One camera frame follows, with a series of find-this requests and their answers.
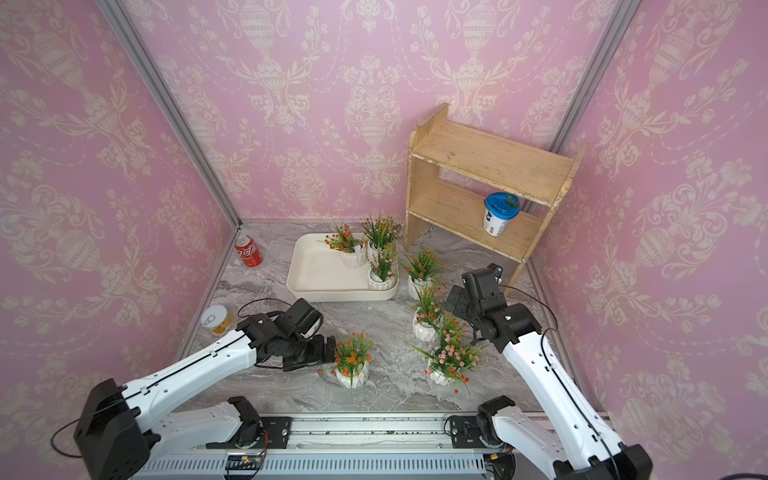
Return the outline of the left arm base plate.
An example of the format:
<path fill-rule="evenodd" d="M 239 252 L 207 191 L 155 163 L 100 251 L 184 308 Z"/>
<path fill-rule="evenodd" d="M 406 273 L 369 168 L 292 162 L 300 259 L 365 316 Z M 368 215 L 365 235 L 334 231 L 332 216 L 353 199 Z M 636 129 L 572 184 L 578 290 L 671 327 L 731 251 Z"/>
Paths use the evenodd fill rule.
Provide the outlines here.
<path fill-rule="evenodd" d="M 288 416 L 262 417 L 258 423 L 246 420 L 225 441 L 209 442 L 207 449 L 286 449 L 291 434 L 292 418 Z"/>

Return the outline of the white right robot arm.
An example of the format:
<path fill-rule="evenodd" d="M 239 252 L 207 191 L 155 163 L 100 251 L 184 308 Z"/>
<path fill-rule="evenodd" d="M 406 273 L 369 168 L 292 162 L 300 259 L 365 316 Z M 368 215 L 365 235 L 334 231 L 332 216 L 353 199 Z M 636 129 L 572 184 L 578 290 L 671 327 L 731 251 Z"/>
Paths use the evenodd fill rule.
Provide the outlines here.
<path fill-rule="evenodd" d="M 511 399 L 499 396 L 478 408 L 483 441 L 513 447 L 549 479 L 649 478 L 649 454 L 639 444 L 626 444 L 596 412 L 556 357 L 535 316 L 521 303 L 508 303 L 500 271 L 490 264 L 464 273 L 461 284 L 451 288 L 445 308 L 467 321 L 517 370 L 554 429 L 544 429 Z"/>

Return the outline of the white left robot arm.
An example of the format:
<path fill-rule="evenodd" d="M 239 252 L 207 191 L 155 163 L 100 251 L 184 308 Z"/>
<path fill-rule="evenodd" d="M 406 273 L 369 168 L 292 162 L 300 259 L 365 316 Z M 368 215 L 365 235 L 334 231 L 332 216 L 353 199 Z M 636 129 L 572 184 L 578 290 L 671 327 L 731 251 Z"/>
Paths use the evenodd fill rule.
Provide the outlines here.
<path fill-rule="evenodd" d="M 164 369 L 90 391 L 73 439 L 93 479 L 129 479 L 149 461 L 195 447 L 266 451 L 277 442 L 243 396 L 178 412 L 190 398 L 272 358 L 292 372 L 333 362 L 337 341 L 319 329 L 323 315 L 305 299 L 285 311 L 257 313 L 208 347 Z"/>

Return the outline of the blue lidded white cup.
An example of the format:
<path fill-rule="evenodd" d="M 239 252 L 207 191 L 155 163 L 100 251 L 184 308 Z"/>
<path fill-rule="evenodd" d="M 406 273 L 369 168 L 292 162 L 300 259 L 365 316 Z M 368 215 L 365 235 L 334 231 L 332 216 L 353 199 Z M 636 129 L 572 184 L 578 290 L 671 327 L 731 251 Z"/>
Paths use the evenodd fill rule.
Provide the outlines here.
<path fill-rule="evenodd" d="M 507 224 L 520 213 L 519 197 L 506 192 L 488 195 L 484 205 L 483 227 L 493 237 L 500 236 Z"/>

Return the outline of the red flower pot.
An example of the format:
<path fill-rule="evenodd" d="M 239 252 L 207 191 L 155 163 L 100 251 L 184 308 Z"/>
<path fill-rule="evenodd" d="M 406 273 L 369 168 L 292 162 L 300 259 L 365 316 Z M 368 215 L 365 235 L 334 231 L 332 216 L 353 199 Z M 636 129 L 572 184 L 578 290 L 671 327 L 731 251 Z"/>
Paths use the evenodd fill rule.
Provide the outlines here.
<path fill-rule="evenodd" d="M 339 252 L 342 263 L 350 269 L 361 268 L 367 260 L 364 242 L 354 236 L 348 224 L 335 225 L 334 232 L 325 236 L 324 243 Z"/>

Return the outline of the large pink flower pot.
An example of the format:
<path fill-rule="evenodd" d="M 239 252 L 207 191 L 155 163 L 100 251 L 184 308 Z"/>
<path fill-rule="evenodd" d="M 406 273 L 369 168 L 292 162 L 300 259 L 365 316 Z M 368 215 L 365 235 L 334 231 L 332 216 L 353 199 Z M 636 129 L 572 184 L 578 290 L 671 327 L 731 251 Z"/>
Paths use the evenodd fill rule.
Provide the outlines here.
<path fill-rule="evenodd" d="M 428 349 L 413 346 L 425 362 L 423 374 L 434 383 L 451 386 L 454 393 L 458 385 L 467 385 L 469 373 L 482 363 L 482 347 L 472 345 L 464 338 L 467 326 L 452 316 L 444 317 L 436 333 L 437 344 Z"/>

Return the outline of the orange flower pot front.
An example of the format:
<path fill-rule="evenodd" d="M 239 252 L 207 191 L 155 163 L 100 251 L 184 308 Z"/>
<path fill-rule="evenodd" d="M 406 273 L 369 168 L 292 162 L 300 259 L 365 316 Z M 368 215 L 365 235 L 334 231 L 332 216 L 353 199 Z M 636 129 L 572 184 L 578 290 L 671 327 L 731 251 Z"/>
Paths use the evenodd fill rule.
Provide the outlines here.
<path fill-rule="evenodd" d="M 364 333 L 352 332 L 335 339 L 332 364 L 320 373 L 329 374 L 347 389 L 363 386 L 368 379 L 373 346 L 374 341 Z"/>

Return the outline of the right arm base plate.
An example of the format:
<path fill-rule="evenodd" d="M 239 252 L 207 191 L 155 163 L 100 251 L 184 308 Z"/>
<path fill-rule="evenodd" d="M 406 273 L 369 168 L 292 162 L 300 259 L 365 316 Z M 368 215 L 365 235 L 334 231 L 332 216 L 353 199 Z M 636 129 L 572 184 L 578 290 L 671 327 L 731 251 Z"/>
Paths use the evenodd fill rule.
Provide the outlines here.
<path fill-rule="evenodd" d="M 450 437 L 454 449 L 498 449 L 499 443 L 491 443 L 483 437 L 474 416 L 450 415 L 443 424 L 443 430 Z"/>

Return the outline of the wooden two-tier shelf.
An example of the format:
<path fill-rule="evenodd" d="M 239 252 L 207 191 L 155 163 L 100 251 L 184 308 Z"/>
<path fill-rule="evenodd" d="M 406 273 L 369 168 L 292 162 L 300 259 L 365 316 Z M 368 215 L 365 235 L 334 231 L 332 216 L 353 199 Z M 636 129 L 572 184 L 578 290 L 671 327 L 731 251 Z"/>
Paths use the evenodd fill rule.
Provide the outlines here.
<path fill-rule="evenodd" d="M 516 262 L 511 275 L 516 281 L 571 189 L 589 146 L 582 144 L 572 157 L 558 155 L 452 122 L 449 110 L 449 104 L 441 104 L 408 139 L 405 245 L 411 247 L 428 226 L 440 227 Z M 544 213 L 521 212 L 494 237 L 482 226 L 483 196 L 442 179 L 443 171 L 531 201 Z"/>

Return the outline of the pink flower pot mid-right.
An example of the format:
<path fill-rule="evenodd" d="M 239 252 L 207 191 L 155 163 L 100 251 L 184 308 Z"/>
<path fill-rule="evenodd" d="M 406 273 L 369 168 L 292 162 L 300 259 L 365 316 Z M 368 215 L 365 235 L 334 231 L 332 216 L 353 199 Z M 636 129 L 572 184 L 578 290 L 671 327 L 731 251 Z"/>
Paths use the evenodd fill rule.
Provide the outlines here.
<path fill-rule="evenodd" d="M 417 303 L 413 307 L 412 330 L 422 342 L 433 343 L 443 321 L 443 288 L 426 287 L 417 292 Z"/>

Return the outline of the white plastic storage box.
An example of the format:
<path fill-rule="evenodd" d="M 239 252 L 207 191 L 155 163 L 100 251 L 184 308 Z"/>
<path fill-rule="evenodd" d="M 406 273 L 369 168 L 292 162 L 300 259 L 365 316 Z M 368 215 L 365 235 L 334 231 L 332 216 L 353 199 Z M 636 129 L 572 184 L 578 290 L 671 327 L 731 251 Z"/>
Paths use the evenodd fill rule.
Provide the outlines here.
<path fill-rule="evenodd" d="M 398 276 L 373 280 L 366 245 L 344 253 L 331 249 L 327 236 L 330 233 L 306 234 L 296 241 L 286 283 L 295 296 L 312 303 L 385 301 L 395 296 Z"/>

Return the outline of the aluminium mounting rail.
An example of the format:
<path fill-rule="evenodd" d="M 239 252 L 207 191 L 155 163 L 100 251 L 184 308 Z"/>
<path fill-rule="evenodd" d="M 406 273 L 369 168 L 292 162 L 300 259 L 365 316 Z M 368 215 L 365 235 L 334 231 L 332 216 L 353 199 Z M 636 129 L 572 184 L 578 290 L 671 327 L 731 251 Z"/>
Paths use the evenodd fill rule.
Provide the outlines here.
<path fill-rule="evenodd" d="M 292 418 L 286 449 L 195 447 L 149 461 L 138 479 L 549 479 L 518 450 L 454 449 L 450 415 L 474 412 L 276 414 Z M 541 412 L 525 414 L 548 431 Z"/>

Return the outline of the orange flower pot back-right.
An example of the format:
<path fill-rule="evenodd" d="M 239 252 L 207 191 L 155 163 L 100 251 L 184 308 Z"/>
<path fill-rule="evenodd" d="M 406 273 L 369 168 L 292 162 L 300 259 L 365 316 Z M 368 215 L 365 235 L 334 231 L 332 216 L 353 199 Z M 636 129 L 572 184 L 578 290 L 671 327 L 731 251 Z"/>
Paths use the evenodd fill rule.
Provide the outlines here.
<path fill-rule="evenodd" d="M 445 264 L 435 252 L 422 248 L 407 256 L 404 268 L 408 274 L 409 296 L 418 300 L 425 289 L 439 283 Z"/>

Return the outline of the red cola can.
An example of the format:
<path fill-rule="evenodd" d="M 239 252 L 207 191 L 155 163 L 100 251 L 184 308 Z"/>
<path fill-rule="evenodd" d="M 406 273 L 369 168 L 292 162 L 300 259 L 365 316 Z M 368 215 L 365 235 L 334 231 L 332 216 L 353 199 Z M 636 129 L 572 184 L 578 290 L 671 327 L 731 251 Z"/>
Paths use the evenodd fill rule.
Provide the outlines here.
<path fill-rule="evenodd" d="M 240 260 L 246 267 L 254 268 L 262 263 L 263 258 L 261 252 L 251 236 L 240 235 L 235 240 L 234 247 Z"/>

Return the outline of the white yellow can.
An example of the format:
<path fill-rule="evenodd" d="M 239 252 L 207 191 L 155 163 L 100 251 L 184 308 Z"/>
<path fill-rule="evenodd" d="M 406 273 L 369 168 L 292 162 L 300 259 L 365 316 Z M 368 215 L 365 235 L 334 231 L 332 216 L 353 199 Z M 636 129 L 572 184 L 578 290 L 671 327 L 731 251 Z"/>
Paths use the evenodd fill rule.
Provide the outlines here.
<path fill-rule="evenodd" d="M 233 325 L 233 316 L 226 306 L 211 305 L 202 312 L 199 323 L 213 334 L 221 336 Z"/>

